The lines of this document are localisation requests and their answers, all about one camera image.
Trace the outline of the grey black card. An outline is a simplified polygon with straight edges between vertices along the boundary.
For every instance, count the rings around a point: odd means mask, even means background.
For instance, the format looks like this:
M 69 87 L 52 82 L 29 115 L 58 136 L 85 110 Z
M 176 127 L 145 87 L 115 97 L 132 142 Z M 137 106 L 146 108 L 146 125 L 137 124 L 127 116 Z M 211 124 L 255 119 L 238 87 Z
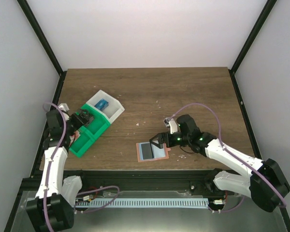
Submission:
M 142 159 L 143 160 L 150 160 L 153 159 L 152 148 L 150 143 L 142 143 L 140 145 Z

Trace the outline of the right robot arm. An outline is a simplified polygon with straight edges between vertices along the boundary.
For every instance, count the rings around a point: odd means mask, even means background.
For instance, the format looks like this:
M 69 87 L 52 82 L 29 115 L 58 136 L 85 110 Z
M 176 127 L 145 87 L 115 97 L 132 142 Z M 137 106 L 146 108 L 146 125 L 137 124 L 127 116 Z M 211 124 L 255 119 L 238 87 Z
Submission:
M 290 192 L 290 185 L 275 160 L 251 157 L 226 145 L 220 137 L 201 131 L 188 114 L 176 120 L 165 118 L 164 123 L 169 131 L 152 137 L 149 140 L 152 146 L 160 149 L 188 146 L 193 153 L 216 160 L 235 172 L 214 170 L 213 177 L 205 182 L 209 194 L 238 193 L 251 198 L 266 212 L 286 207 L 285 197 Z

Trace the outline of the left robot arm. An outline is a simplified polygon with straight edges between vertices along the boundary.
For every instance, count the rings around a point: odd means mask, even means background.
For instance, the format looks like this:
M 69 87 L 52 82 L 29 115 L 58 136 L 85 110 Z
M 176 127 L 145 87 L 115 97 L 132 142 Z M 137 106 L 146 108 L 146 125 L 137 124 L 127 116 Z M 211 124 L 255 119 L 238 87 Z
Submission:
M 76 131 L 91 123 L 93 118 L 83 109 L 72 115 L 61 108 L 46 113 L 44 170 L 35 198 L 26 206 L 35 231 L 59 232 L 73 226 L 76 195 L 86 194 L 89 183 L 76 175 L 64 178 L 64 165 Z

